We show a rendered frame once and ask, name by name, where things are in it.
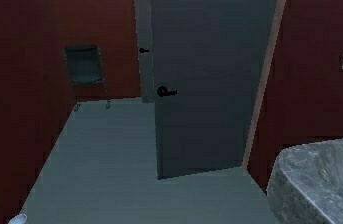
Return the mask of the pale grey room door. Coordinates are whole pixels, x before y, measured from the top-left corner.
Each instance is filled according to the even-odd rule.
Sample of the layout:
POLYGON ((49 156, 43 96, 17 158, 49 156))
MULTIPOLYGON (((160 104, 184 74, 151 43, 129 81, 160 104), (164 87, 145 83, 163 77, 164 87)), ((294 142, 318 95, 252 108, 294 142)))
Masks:
POLYGON ((141 97, 154 102, 154 75, 150 0, 134 0, 141 97))

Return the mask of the dark grey laundry cart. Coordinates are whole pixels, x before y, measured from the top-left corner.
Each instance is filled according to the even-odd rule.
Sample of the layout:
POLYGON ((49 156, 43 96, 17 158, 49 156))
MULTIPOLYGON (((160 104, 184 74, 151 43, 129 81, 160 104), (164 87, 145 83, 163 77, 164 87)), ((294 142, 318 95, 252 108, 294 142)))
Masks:
POLYGON ((104 94, 107 94, 102 49, 96 44, 66 45, 63 48, 63 59, 72 91, 75 91, 76 86, 101 84, 104 94))

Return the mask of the white round object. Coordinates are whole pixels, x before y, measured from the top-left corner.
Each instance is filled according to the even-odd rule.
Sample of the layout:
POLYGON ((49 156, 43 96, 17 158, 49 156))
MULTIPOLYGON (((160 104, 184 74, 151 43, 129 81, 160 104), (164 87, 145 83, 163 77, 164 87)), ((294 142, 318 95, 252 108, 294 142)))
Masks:
POLYGON ((11 218, 8 222, 8 224, 26 224, 27 222, 27 215, 26 214, 18 214, 11 218))

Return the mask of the grey marble sink counter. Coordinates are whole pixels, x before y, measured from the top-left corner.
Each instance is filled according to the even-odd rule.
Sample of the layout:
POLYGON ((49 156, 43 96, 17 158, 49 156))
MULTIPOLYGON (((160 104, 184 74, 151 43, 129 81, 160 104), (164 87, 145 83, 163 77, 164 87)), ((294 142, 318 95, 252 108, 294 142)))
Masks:
POLYGON ((343 138, 282 150, 267 199, 280 224, 343 224, 343 138))

